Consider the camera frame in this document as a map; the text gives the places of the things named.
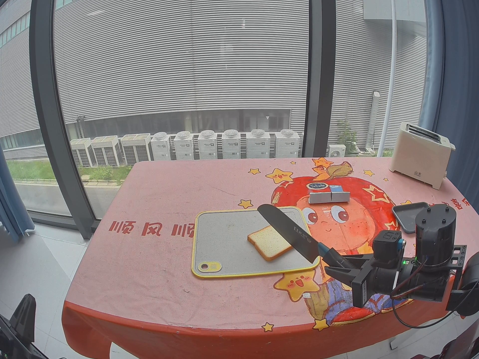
cutting board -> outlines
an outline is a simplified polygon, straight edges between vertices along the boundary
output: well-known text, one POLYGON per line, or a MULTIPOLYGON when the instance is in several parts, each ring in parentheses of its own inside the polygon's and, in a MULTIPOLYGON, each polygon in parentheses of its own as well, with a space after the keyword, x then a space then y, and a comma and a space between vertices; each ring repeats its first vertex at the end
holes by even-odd
MULTIPOLYGON (((299 208, 280 209, 309 233, 299 208)), ((201 212, 195 222, 193 273, 200 278, 251 277, 303 271, 319 264, 319 257, 311 264, 295 249, 266 261, 248 242, 248 234, 268 225, 256 209, 201 212)))

blue curtain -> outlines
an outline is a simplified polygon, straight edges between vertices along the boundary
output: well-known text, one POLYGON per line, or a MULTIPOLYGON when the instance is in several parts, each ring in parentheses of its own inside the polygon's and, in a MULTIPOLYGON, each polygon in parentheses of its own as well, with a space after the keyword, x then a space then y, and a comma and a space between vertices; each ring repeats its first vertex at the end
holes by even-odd
POLYGON ((15 242, 18 242, 26 230, 35 229, 25 205, 20 199, 13 178, 0 146, 0 222, 15 242))
POLYGON ((479 211, 479 0, 425 3, 429 58, 420 125, 455 144, 447 177, 479 211))

kitchen knife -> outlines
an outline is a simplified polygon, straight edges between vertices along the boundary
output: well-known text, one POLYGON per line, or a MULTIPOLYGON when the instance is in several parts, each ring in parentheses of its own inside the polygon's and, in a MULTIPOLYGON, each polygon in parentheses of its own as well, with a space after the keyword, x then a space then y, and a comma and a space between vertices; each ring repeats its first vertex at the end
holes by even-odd
POLYGON ((334 248, 328 248, 325 244, 316 241, 279 208, 265 203, 258 207, 258 212, 273 229, 311 263, 314 263, 316 258, 321 256, 329 266, 344 267, 346 269, 356 268, 334 248))

white toaster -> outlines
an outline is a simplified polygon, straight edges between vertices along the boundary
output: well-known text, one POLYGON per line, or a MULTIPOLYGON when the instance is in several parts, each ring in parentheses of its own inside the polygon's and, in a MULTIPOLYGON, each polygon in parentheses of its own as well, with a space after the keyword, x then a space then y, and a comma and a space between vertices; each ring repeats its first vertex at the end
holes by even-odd
POLYGON ((455 149, 446 137, 410 123, 402 123, 389 170, 439 189, 446 178, 451 150, 455 149))

slice of bread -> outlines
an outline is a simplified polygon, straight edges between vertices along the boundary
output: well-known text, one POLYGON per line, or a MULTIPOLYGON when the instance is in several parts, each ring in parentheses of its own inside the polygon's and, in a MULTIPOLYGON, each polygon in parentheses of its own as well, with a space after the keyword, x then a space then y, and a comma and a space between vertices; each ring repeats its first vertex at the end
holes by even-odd
POLYGON ((266 226, 264 229, 249 234, 248 241, 268 261, 278 258, 292 248, 272 226, 266 226))

